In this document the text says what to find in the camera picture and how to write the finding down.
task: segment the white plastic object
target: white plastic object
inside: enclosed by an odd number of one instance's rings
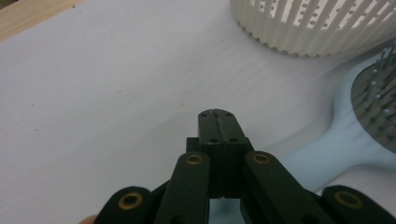
[[[247,32],[270,48],[322,56],[396,36],[396,0],[230,0]]]
[[[396,171],[396,154],[378,144],[356,119],[351,88],[357,75],[378,56],[350,70],[334,96],[332,126],[318,140],[279,158],[306,189],[317,191],[356,165],[369,164]]]

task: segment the white ribbed basket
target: white ribbed basket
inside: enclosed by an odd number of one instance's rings
[[[241,26],[271,48],[321,56],[396,36],[396,0],[230,0]]]

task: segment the light blue hairbrush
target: light blue hairbrush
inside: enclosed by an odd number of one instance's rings
[[[316,191],[361,164],[396,171],[395,47],[351,69],[334,96],[330,129],[279,159],[304,188]]]

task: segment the wooden edge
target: wooden edge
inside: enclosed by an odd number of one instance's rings
[[[0,42],[84,0],[20,0],[0,9]]]

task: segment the hairbrush bristle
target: hairbrush bristle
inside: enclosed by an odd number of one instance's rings
[[[351,99],[362,127],[376,142],[396,152],[396,42],[355,79]]]

